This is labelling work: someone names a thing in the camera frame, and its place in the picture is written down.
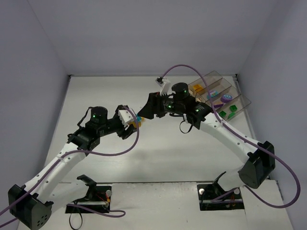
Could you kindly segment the yellow curved lego brick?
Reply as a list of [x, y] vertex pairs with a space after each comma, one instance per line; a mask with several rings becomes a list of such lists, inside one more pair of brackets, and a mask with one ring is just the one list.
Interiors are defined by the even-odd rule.
[[195, 85], [193, 85], [192, 87], [193, 87], [194, 90], [197, 90], [197, 89], [201, 88], [201, 85], [195, 84]]

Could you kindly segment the orange lego plate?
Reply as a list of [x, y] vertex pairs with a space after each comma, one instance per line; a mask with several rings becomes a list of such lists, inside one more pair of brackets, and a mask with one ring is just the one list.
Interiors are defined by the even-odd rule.
[[197, 88], [196, 90], [195, 90], [195, 92], [196, 93], [200, 93], [200, 94], [203, 94], [203, 88], [202, 87], [200, 87], [200, 88]]

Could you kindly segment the teal frog flower lego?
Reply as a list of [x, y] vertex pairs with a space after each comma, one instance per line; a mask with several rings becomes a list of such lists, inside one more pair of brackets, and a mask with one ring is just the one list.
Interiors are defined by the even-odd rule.
[[218, 91], [214, 90], [214, 91], [210, 91], [210, 94], [207, 95], [207, 98], [213, 98], [215, 96], [218, 95]]

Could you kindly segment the purple butterfly lego brick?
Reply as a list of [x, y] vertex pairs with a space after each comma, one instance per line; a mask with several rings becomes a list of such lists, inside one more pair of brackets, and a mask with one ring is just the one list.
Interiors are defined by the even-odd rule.
[[214, 102], [213, 103], [214, 108], [221, 108], [223, 105], [224, 105], [223, 102]]

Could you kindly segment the dark green square lego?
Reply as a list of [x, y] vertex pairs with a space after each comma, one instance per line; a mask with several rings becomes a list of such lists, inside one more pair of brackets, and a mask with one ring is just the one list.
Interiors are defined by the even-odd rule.
[[220, 117], [225, 117], [227, 115], [227, 113], [225, 111], [221, 111], [219, 112]]

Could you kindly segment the purple rounded lego brick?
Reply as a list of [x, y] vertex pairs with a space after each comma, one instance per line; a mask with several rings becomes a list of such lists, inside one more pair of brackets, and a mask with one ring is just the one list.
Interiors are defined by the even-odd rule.
[[230, 101], [232, 101], [233, 100], [233, 97], [232, 97], [232, 95], [230, 95], [230, 94], [224, 94], [222, 97], [221, 97], [221, 102], [223, 102], [223, 103], [228, 103], [228, 102], [230, 102]]

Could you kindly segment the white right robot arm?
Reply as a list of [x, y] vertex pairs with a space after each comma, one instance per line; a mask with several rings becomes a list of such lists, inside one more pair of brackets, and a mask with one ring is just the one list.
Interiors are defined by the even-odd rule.
[[227, 122], [215, 115], [209, 105], [198, 102], [190, 95], [186, 83], [173, 85], [171, 95], [150, 93], [138, 116], [154, 119], [161, 118], [167, 113], [183, 117], [196, 129], [216, 138], [243, 163], [238, 169], [224, 172], [215, 179], [216, 186], [224, 191], [245, 185], [257, 189], [275, 168], [275, 159], [266, 153], [274, 152], [274, 146], [270, 142], [260, 143], [254, 139], [241, 139], [243, 134], [239, 131], [232, 134], [225, 127]]

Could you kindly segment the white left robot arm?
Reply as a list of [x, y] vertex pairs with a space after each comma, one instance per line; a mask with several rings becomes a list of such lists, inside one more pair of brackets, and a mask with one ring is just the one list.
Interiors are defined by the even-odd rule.
[[89, 107], [90, 119], [84, 126], [68, 135], [68, 141], [55, 158], [33, 179], [23, 186], [14, 185], [8, 191], [8, 210], [31, 230], [42, 228], [51, 214], [74, 201], [90, 201], [98, 193], [97, 183], [86, 175], [77, 177], [66, 189], [56, 191], [59, 182], [88, 155], [96, 154], [94, 148], [101, 137], [116, 133], [127, 139], [139, 134], [137, 116], [128, 106], [119, 105], [111, 119], [102, 106]]

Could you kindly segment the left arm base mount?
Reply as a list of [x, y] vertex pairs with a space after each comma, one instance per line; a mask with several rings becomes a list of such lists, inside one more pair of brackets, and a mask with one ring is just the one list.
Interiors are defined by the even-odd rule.
[[74, 199], [70, 204], [83, 206], [100, 213], [109, 213], [112, 185], [98, 184], [84, 174], [78, 176], [77, 181], [78, 183], [82, 181], [81, 185], [86, 186], [86, 194]]

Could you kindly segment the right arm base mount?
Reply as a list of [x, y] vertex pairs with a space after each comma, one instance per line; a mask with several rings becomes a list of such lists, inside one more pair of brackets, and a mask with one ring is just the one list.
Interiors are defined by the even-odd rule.
[[218, 184], [220, 174], [209, 184], [197, 184], [200, 211], [231, 211], [245, 209], [240, 189], [225, 191]]

